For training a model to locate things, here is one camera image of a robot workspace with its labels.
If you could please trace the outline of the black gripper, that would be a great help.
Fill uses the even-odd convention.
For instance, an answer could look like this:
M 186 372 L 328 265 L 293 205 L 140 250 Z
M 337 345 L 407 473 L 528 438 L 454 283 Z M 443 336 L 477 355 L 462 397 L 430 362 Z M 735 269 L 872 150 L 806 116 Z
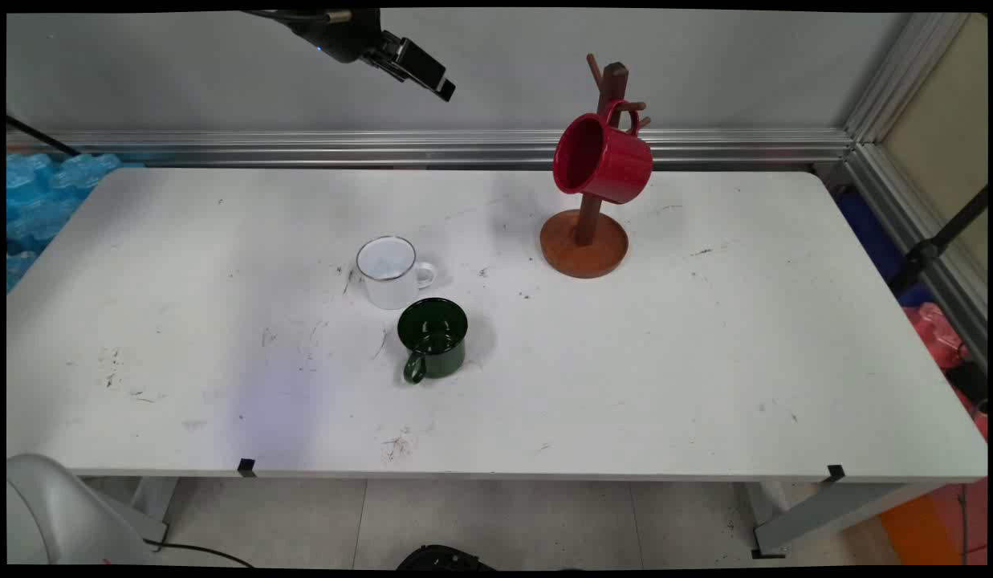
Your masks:
M 382 29 L 381 10 L 289 10 L 287 16 L 295 35 L 340 63 L 365 61 L 445 102 L 455 93 L 444 65 L 412 40 Z

